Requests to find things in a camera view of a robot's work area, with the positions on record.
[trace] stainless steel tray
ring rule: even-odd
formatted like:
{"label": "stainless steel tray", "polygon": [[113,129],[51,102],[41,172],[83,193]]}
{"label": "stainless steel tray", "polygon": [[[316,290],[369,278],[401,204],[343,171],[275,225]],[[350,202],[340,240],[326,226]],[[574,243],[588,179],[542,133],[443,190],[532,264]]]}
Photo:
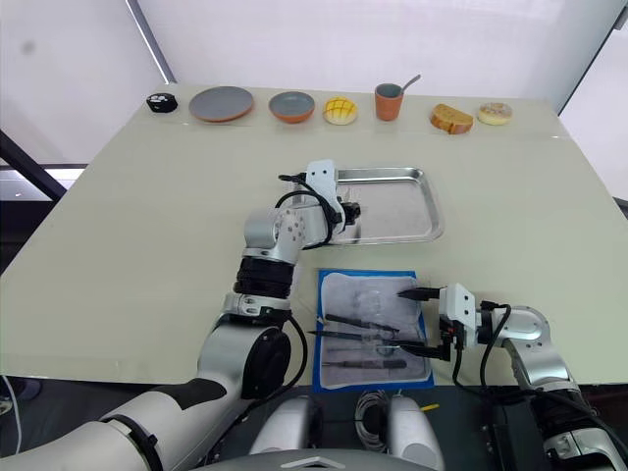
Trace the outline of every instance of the stainless steel tray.
{"label": "stainless steel tray", "polygon": [[338,170],[338,195],[362,210],[332,244],[434,240],[443,219],[425,173],[412,167]]}

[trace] orange bowl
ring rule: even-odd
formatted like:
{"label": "orange bowl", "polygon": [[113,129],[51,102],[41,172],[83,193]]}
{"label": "orange bowl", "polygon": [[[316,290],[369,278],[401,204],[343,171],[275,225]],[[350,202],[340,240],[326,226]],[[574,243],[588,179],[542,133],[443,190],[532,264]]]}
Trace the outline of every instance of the orange bowl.
{"label": "orange bowl", "polygon": [[286,91],[271,98],[268,108],[278,120],[294,125],[314,113],[314,98],[301,91]]}

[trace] white wall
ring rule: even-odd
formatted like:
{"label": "white wall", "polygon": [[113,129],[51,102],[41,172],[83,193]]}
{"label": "white wall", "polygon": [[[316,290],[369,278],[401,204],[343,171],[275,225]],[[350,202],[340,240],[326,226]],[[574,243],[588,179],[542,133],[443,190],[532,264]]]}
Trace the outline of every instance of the white wall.
{"label": "white wall", "polygon": [[[142,1],[180,82],[517,96],[558,109],[625,0]],[[0,124],[89,162],[160,76],[124,0],[3,0]]]}
{"label": "white wall", "polygon": [[87,163],[160,83],[124,1],[3,0],[0,126],[40,163]]}
{"label": "white wall", "polygon": [[560,119],[610,194],[628,200],[628,24],[611,34]]}
{"label": "white wall", "polygon": [[559,110],[625,0],[140,1],[180,82],[516,96]]}

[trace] cup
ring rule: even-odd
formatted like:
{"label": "cup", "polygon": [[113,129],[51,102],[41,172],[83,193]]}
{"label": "cup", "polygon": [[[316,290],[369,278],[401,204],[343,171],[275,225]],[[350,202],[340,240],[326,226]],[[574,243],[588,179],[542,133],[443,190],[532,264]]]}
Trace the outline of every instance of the cup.
{"label": "cup", "polygon": [[399,116],[403,92],[399,85],[381,83],[375,87],[375,113],[382,121],[393,121]]}

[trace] tabletop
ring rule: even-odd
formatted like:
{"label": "tabletop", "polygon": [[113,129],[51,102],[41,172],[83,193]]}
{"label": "tabletop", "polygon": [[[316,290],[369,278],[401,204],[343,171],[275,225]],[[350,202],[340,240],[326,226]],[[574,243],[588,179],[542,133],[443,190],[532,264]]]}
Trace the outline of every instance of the tabletop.
{"label": "tabletop", "polygon": [[[474,114],[495,100],[408,95],[398,120],[384,123],[375,118],[371,94],[347,93],[358,119],[334,127],[321,111],[337,93],[309,91],[317,106],[312,118],[286,125],[267,109],[283,90],[251,88],[249,115],[212,125],[187,111],[204,88],[160,87],[176,95],[179,108],[154,114],[140,106],[5,271],[3,374],[134,383],[192,378],[236,279],[246,216],[286,191],[278,174],[331,158],[338,168],[423,170],[445,231],[431,242],[304,252],[291,297],[304,330],[314,327],[318,269],[415,270],[422,286],[459,282],[478,299],[540,310],[578,382],[628,381],[621,367],[628,223],[548,104],[507,99],[514,111],[507,126],[476,122],[467,134],[448,135],[429,122],[436,104]],[[436,306],[426,305],[425,314],[434,333]],[[288,375],[299,362],[293,350]],[[482,350],[465,351],[462,382],[479,382]],[[451,365],[433,366],[437,382],[449,383]],[[301,384],[310,383],[310,371]],[[500,349],[487,380],[514,383]]]}

